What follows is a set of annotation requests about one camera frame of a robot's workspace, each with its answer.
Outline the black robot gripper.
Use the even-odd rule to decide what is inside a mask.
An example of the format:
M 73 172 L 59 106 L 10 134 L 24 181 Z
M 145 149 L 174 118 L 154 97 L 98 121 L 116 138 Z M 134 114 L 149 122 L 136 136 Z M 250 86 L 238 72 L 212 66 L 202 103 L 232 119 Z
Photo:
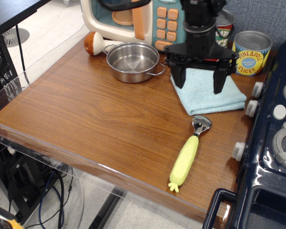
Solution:
M 183 43 L 167 45 L 165 63 L 171 68 L 171 75 L 177 87 L 183 88 L 186 68 L 213 70 L 214 93 L 224 87 L 227 74 L 236 72 L 239 55 L 216 42 L 217 27 L 184 26 L 186 40 Z

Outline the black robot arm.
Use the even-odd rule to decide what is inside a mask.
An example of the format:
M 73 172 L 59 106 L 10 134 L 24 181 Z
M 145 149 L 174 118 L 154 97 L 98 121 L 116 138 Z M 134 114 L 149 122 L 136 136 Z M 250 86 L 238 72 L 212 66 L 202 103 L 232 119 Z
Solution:
M 226 77 L 236 72 L 239 55 L 220 46 L 215 40 L 216 18 L 224 0 L 183 0 L 185 42 L 164 47 L 165 64 L 170 67 L 174 83 L 183 88 L 186 69 L 206 69 L 214 72 L 214 93 L 221 93 Z

